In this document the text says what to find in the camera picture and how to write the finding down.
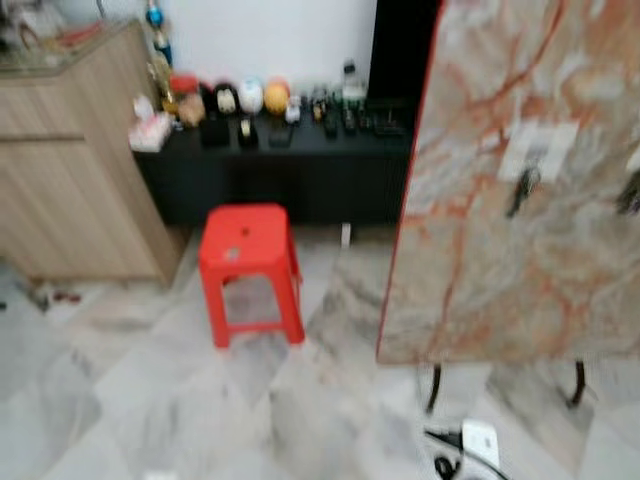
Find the white round figurine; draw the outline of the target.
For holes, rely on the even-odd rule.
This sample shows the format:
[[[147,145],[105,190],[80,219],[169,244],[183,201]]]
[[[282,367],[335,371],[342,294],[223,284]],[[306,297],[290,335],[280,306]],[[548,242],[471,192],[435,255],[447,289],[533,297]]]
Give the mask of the white round figurine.
[[[257,115],[264,105],[264,83],[259,79],[244,79],[238,88],[239,109],[246,115]]]

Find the pink tissue box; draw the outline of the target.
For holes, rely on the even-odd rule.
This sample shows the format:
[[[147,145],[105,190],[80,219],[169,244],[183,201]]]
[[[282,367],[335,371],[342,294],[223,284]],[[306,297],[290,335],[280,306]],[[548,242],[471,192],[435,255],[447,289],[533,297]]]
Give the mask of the pink tissue box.
[[[128,134],[131,150],[142,154],[157,154],[165,145],[166,138],[173,132],[177,118],[168,111],[157,110],[146,96],[134,99],[133,110],[137,122]]]

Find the red plastic stool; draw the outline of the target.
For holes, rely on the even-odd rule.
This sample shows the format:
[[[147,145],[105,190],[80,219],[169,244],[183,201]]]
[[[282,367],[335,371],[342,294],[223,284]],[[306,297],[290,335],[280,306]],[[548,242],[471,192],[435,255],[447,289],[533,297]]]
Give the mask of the red plastic stool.
[[[276,204],[221,205],[207,215],[198,247],[212,344],[230,347],[234,334],[282,332],[297,346],[305,342],[300,311],[303,282],[287,211]],[[229,323],[224,287],[242,276],[264,276],[273,288],[280,319],[275,323]]]

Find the black curved stand leg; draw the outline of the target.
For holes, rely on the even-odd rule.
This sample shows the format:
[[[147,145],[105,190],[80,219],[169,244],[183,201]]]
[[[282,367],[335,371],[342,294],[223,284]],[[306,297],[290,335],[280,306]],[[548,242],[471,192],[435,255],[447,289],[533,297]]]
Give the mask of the black curved stand leg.
[[[436,402],[438,402],[440,383],[442,383],[442,371],[443,367],[439,364],[431,366],[431,381],[430,388],[428,390],[428,401],[426,401],[424,407],[424,411],[428,416],[433,415]]]
[[[584,398],[584,393],[586,390],[586,365],[582,360],[576,360],[575,364],[575,383],[573,383],[573,389],[570,396],[566,399],[566,406],[570,408],[570,410],[576,410],[577,407],[582,403],[582,398]]]

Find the clear glass bottle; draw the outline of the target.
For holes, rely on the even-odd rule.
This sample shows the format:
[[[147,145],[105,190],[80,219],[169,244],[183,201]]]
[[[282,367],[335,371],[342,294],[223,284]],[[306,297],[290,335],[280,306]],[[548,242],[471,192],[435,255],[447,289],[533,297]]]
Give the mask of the clear glass bottle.
[[[358,104],[358,102],[364,102],[366,97],[365,79],[358,73],[355,61],[346,61],[343,65],[342,82],[340,82],[340,99],[346,104]]]

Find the white power strip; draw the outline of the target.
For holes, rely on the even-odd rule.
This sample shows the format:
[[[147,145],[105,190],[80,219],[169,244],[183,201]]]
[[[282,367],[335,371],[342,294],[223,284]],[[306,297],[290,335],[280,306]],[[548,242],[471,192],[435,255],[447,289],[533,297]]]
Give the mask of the white power strip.
[[[497,428],[490,422],[466,419],[461,424],[463,456],[486,467],[500,467],[500,447]]]

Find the black television screen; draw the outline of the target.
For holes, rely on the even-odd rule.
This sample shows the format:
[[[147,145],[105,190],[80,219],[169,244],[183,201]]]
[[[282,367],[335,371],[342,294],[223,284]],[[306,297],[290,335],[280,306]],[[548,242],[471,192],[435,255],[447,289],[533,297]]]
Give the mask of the black television screen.
[[[367,96],[417,105],[442,0],[378,0]]]

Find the silver keys with pink charm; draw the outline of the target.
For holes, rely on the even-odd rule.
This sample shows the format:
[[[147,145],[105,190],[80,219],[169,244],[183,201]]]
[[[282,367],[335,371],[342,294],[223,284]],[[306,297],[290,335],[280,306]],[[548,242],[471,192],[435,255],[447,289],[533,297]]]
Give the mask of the silver keys with pink charm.
[[[640,172],[632,172],[625,187],[614,201],[618,215],[635,215],[640,209]]]

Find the marble pattern board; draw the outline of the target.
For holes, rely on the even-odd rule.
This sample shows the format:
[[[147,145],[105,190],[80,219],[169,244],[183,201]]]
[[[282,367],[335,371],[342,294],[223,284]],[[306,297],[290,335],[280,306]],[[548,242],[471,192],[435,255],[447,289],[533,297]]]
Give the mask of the marble pattern board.
[[[579,123],[553,182],[506,218],[521,123]],[[614,201],[639,147],[640,0],[444,0],[380,364],[515,364],[640,343],[639,216]]]

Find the light wooden cabinet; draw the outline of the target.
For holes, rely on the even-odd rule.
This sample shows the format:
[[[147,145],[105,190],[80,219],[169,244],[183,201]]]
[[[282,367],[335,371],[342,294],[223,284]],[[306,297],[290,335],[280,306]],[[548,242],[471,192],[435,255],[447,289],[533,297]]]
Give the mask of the light wooden cabinet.
[[[183,241],[134,160],[134,101],[154,96],[138,20],[56,65],[0,68],[0,260],[37,282],[172,282]]]

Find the black round figurine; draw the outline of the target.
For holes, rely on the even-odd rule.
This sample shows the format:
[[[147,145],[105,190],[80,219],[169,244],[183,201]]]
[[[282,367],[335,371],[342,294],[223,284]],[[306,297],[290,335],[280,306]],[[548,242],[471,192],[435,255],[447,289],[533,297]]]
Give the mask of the black round figurine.
[[[212,87],[212,105],[220,115],[234,115],[241,110],[241,101],[237,87],[232,83],[221,82]]]

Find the black low console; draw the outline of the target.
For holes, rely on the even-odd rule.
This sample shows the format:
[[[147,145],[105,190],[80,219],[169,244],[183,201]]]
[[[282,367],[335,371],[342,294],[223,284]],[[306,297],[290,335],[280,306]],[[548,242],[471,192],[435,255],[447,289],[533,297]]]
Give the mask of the black low console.
[[[225,145],[207,146],[202,129],[169,134],[134,164],[168,227],[202,227],[216,207],[276,204],[294,224],[383,227],[401,215],[416,115],[407,108],[365,108],[357,131],[342,116],[287,125],[257,116],[255,146],[242,148],[241,119],[220,124]]]

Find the orange round figurine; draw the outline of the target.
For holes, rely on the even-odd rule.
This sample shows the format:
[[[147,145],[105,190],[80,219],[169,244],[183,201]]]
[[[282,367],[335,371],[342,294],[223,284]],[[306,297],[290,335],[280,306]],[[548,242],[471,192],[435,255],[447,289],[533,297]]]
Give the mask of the orange round figurine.
[[[291,102],[291,87],[283,78],[270,79],[262,87],[262,108],[273,115],[282,116]]]

